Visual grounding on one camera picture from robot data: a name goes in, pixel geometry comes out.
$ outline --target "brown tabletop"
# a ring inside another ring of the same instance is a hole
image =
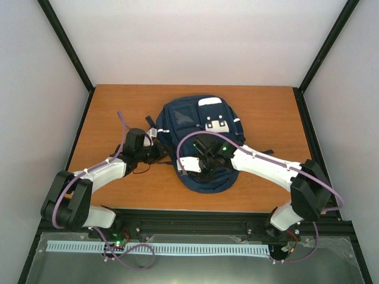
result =
[[[310,158],[306,137],[291,87],[190,86],[190,85],[98,85],[87,113],[70,171],[99,163],[121,141],[117,110],[134,128],[149,128],[167,102],[181,96],[214,94],[224,98],[241,119],[246,144],[255,150],[273,149],[275,157],[305,162]],[[147,169],[140,164],[136,171]],[[188,209],[208,211],[270,212],[288,201],[290,194],[261,177],[240,173],[237,182],[217,194],[187,189],[174,168],[153,164],[141,175],[115,180],[92,196],[91,204],[114,208]]]

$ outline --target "white wall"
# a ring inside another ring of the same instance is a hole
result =
[[[16,283],[87,92],[37,1],[0,9],[0,283]]]
[[[298,86],[346,0],[51,0],[98,83]]]
[[[305,98],[330,178],[379,283],[379,2],[361,1]]]

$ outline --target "purple cable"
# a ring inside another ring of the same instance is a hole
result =
[[[126,135],[126,132],[125,132],[125,128],[128,128],[130,129],[130,127],[125,123],[124,121],[124,116],[122,114],[121,111],[117,111],[117,115],[118,115],[118,118],[120,119],[120,121],[122,122],[123,124],[123,138],[122,138],[122,141],[121,141],[121,144],[120,144],[120,147],[118,148],[116,154],[109,159],[109,161],[103,161],[99,164],[96,164],[95,166],[92,166],[90,167],[87,172],[91,172],[95,169],[98,169],[99,167],[103,167],[105,166],[106,164],[108,163],[112,163],[117,157],[118,155],[121,153],[122,151],[122,148],[124,146],[124,141],[125,141],[125,135]],[[86,172],[82,172],[80,174],[78,174],[77,176],[75,176],[67,185],[66,187],[64,188],[64,190],[62,191],[62,193],[59,195],[58,197],[58,200],[55,204],[55,207],[54,207],[54,210],[53,210],[53,216],[52,216],[52,223],[53,223],[53,226],[54,228],[57,228],[57,229],[62,229],[63,227],[59,226],[57,224],[57,212],[58,212],[58,208],[59,208],[59,205],[62,203],[62,200],[63,198],[65,197],[65,194],[67,193],[67,191],[70,189],[70,187],[78,180],[80,179],[82,176],[86,175]]]
[[[251,152],[249,152],[248,150],[242,148],[240,145],[237,145],[234,141],[232,141],[231,139],[225,137],[224,135],[220,134],[220,133],[215,133],[215,132],[210,132],[210,131],[204,131],[204,130],[200,130],[200,131],[196,131],[196,132],[192,132],[192,133],[189,133],[187,136],[185,136],[178,144],[178,147],[176,148],[176,156],[177,156],[177,159],[178,159],[178,163],[182,169],[182,172],[183,174],[185,175],[186,174],[186,171],[184,170],[183,168],[183,165],[180,161],[180,148],[182,147],[183,143],[189,139],[190,137],[192,136],[195,136],[195,135],[198,135],[198,134],[209,134],[209,135],[214,135],[214,136],[217,136],[217,137],[220,137],[222,139],[224,139],[225,141],[229,142],[231,145],[235,146],[237,149],[239,149],[240,151],[244,152],[245,154],[248,154],[250,156],[253,156],[253,154]],[[270,163],[273,163],[277,166],[281,166],[281,167],[287,167],[287,165],[285,163],[282,163],[282,162],[279,162],[279,161],[276,161],[274,159],[270,159],[269,157],[265,157],[265,156],[261,156],[259,154],[256,154],[255,155],[256,158],[259,158],[261,160],[264,160],[266,162],[270,162]],[[339,207],[331,207],[331,208],[325,208],[324,211],[335,211],[335,210],[339,210],[341,209],[343,206],[345,206],[345,201],[342,199],[342,197],[340,196],[340,194],[338,194],[332,187],[330,187],[329,185],[327,185],[326,183],[322,182],[321,180],[319,180],[318,178],[304,172],[303,170],[299,170],[299,169],[296,169],[295,167],[289,167],[290,170],[293,170],[303,176],[306,176],[307,178],[313,180],[314,182],[318,183],[319,185],[321,185],[322,187],[326,188],[329,192],[331,192],[332,194],[334,194],[340,201],[341,203],[341,206]]]
[[[122,253],[121,255],[116,255],[111,247],[111,245],[108,243],[107,239],[105,238],[105,235],[102,233],[102,231],[97,228],[97,227],[94,227],[94,229],[99,233],[100,237],[102,238],[102,240],[105,242],[105,244],[107,245],[108,247],[108,250],[111,252],[111,254],[113,255],[113,257],[118,261],[120,262],[123,266],[125,266],[126,268],[129,268],[131,270],[145,270],[145,269],[148,269],[150,268],[153,263],[154,263],[154,260],[155,260],[155,252],[154,252],[154,249],[147,245],[147,244],[137,244],[135,245],[134,247],[131,247],[130,249],[128,249],[127,251],[125,251],[124,253]],[[135,268],[133,266],[129,266],[127,265],[126,263],[124,263],[122,260],[121,260],[121,257],[125,256],[126,254],[128,254],[129,252],[131,252],[132,250],[135,250],[136,248],[138,247],[147,247],[153,254],[153,257],[152,257],[152,261],[147,265],[147,266],[144,266],[144,267],[141,267],[141,268]]]
[[[314,226],[314,231],[316,232],[316,245],[314,246],[313,250],[307,254],[306,256],[300,258],[300,259],[297,259],[297,260],[289,260],[289,261],[284,261],[283,263],[288,263],[288,264],[292,264],[292,263],[298,263],[298,262],[302,262],[303,260],[306,260],[308,258],[310,258],[312,255],[314,255],[314,253],[316,252],[317,248],[319,247],[319,230],[317,229],[317,225],[315,222],[312,222],[313,223],[313,226]],[[275,260],[273,259],[271,256],[269,256],[269,258],[273,261],[273,262],[277,262],[279,260]]]

